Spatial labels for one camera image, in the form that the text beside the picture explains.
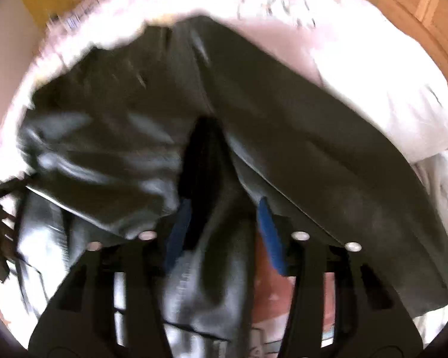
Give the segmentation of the black leather jacket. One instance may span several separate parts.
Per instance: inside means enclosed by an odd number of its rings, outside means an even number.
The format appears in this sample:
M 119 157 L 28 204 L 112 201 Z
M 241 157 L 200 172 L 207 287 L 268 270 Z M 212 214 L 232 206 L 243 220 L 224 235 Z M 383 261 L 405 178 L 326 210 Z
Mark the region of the black leather jacket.
M 86 251 L 191 221 L 155 295 L 171 357 L 246 357 L 258 204 L 362 251 L 414 317 L 448 304 L 448 237 L 401 152 L 343 102 L 205 16 L 91 50 L 35 91 L 17 235 L 39 319 Z M 448 326 L 417 357 L 448 357 Z

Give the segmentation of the pink patterned bed blanket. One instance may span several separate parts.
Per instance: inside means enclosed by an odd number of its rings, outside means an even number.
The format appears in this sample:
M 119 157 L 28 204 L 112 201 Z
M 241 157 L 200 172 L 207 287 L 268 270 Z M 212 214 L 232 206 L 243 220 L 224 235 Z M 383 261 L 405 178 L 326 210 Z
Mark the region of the pink patterned bed blanket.
M 448 237 L 448 82 L 431 56 L 365 0 L 79 0 L 52 16 L 0 126 L 0 357 L 32 357 L 37 312 L 19 281 L 20 208 L 32 173 L 18 133 L 39 88 L 91 50 L 132 43 L 149 27 L 205 16 L 240 34 L 354 110 L 388 138 L 418 177 Z M 256 248 L 256 311 L 246 357 L 279 357 L 294 278 Z M 413 319 L 424 346 L 448 326 L 448 304 Z

